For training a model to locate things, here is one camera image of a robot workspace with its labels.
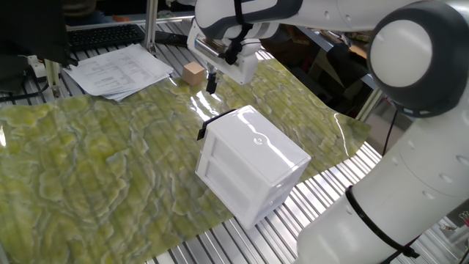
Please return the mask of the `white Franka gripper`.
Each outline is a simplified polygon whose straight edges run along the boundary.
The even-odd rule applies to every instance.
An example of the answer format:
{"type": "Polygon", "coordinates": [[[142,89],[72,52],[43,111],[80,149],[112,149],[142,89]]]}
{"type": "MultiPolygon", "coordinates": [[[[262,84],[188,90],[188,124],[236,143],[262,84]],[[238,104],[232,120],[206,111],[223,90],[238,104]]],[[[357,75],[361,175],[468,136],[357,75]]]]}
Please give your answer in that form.
{"type": "Polygon", "coordinates": [[[192,20],[187,41],[188,49],[197,55],[207,66],[208,77],[206,91],[213,94],[217,87],[217,73],[223,73],[238,84],[247,84],[254,77],[260,49],[259,39],[233,41],[229,38],[212,40],[207,37],[192,20]]]}

